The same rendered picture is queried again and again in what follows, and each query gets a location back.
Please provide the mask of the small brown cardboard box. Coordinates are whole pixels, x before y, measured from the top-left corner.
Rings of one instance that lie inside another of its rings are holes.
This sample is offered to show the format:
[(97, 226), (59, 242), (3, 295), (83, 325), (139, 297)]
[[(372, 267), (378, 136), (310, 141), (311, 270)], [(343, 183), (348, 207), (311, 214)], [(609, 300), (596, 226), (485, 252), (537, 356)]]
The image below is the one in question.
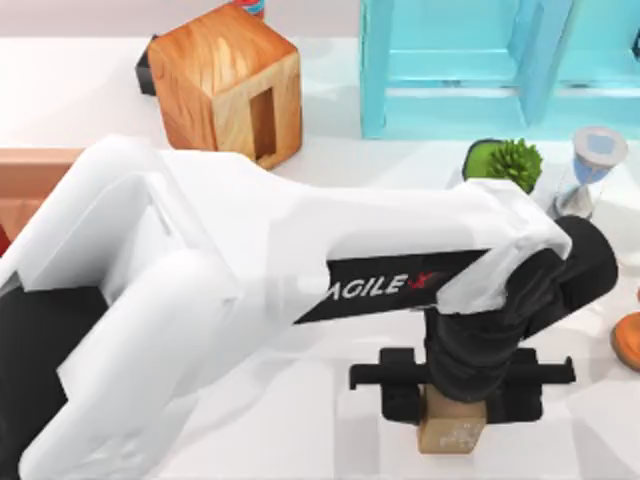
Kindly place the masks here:
[(418, 426), (422, 454), (469, 454), (487, 424), (486, 402), (464, 403), (444, 396), (433, 385), (424, 385), (423, 417)]

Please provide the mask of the salmon-coloured shallow box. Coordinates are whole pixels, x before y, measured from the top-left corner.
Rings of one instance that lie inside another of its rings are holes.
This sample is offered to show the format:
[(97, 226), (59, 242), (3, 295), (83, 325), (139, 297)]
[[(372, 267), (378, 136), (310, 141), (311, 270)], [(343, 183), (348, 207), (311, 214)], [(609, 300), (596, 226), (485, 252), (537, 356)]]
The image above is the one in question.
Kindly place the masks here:
[(82, 152), (0, 147), (0, 257)]

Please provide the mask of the black box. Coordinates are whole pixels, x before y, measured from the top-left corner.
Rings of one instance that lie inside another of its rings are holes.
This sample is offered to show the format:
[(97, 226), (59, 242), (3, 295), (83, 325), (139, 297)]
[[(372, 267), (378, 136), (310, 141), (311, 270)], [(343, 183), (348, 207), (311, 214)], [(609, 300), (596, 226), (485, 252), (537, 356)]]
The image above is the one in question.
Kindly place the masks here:
[(143, 95), (155, 96), (156, 91), (148, 60), (148, 52), (144, 51), (135, 65), (135, 74), (139, 90)]

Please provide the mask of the wooden block with slot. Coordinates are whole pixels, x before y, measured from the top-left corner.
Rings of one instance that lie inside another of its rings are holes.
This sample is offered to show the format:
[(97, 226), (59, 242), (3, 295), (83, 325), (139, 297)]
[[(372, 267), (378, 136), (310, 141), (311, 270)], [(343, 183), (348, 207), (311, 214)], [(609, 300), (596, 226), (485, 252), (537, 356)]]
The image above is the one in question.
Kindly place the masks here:
[(263, 20), (225, 4), (158, 36), (147, 55), (173, 148), (236, 152), (264, 169), (301, 148), (300, 54)]

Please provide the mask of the round brown bread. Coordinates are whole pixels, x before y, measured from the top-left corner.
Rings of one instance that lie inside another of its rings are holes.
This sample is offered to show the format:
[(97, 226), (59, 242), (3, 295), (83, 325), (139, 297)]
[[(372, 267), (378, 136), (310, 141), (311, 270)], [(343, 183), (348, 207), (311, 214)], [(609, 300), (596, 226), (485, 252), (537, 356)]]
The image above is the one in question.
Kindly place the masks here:
[(624, 365), (640, 373), (640, 311), (627, 314), (616, 323), (611, 346)]

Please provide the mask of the hourglass with blue sand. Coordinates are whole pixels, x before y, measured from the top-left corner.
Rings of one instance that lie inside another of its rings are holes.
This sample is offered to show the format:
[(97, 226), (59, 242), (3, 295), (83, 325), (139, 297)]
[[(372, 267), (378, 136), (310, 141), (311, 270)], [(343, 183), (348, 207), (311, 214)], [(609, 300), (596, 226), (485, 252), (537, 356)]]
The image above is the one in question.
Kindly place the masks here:
[(573, 160), (562, 188), (552, 203), (556, 217), (567, 215), (590, 219), (595, 209), (589, 188), (602, 182), (628, 156), (624, 136), (604, 126), (578, 129), (572, 138)]

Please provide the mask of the green potted plant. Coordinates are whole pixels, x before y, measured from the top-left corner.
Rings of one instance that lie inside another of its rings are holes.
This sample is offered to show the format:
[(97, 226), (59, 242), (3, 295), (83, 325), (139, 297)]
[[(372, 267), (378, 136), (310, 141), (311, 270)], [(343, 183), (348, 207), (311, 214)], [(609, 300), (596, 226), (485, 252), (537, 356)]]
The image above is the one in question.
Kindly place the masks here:
[(543, 158), (537, 147), (521, 139), (481, 139), (468, 149), (462, 166), (464, 180), (490, 178), (511, 180), (531, 194), (542, 173)]

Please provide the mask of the light blue rack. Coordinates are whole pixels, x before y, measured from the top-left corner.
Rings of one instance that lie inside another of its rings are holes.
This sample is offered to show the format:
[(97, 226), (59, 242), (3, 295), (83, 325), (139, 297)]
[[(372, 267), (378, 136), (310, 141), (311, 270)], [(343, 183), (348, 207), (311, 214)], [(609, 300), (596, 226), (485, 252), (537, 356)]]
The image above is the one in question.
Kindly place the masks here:
[(360, 0), (369, 139), (640, 140), (640, 0)]

